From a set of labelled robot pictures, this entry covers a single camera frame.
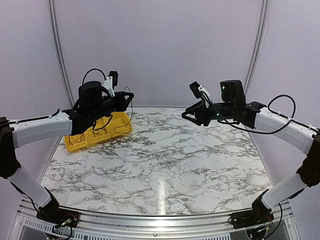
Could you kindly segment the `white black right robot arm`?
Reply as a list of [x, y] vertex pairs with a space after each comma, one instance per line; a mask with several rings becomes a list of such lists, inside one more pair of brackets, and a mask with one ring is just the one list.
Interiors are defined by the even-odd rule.
[[248, 133], [272, 187], [254, 200], [247, 219], [258, 224], [279, 203], [288, 201], [298, 227], [320, 225], [320, 154], [310, 149], [320, 130], [320, 80], [228, 79], [213, 88], [187, 85], [191, 102], [180, 117]]

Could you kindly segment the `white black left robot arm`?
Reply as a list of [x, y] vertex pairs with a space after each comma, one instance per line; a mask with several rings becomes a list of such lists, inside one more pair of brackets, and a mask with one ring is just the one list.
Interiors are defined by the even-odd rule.
[[88, 81], [78, 89], [73, 107], [24, 119], [0, 118], [0, 177], [10, 182], [35, 205], [37, 217], [58, 223], [68, 213], [38, 177], [59, 137], [83, 134], [102, 117], [124, 112], [134, 98], [130, 91], [115, 91], [112, 80]]

